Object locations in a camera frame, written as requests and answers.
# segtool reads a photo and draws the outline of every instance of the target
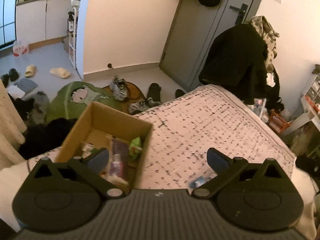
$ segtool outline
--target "patterned tablecloth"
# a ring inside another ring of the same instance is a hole
[[[219,86],[202,86],[183,97],[137,115],[154,124],[140,188],[187,188],[199,176],[214,177],[206,153],[214,147],[252,163],[275,158],[290,177],[294,154],[238,98]],[[60,148],[43,156],[53,161]]]

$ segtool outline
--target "cabinet door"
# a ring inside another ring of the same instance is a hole
[[[67,36],[68,12],[72,11],[71,0],[48,0],[46,39]]]
[[[35,1],[16,7],[17,40],[29,44],[45,41],[45,7],[47,1]]]

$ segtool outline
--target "cardboard carton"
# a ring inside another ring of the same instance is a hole
[[[92,102],[81,114],[64,140],[55,162],[66,162],[74,156],[81,156],[83,143],[91,143],[96,149],[110,148],[110,135],[124,141],[140,136],[142,154],[135,165],[130,165],[128,182],[131,188],[139,187],[142,165],[151,140],[153,125],[98,102]]]

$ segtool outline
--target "beige slipper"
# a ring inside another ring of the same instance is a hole
[[[70,72],[62,67],[60,68],[52,68],[50,73],[59,78],[68,78],[70,76]]]
[[[36,66],[35,65],[29,65],[26,68],[26,72],[24,73],[25,77],[33,77],[36,73]]]

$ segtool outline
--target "beige wall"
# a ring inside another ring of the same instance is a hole
[[[280,33],[274,65],[280,96],[293,112],[314,64],[320,63],[320,0],[262,0],[257,15],[266,16]]]
[[[178,2],[81,0],[77,38],[80,72],[104,70],[108,63],[119,68],[159,62]],[[83,45],[78,43],[81,35]]]

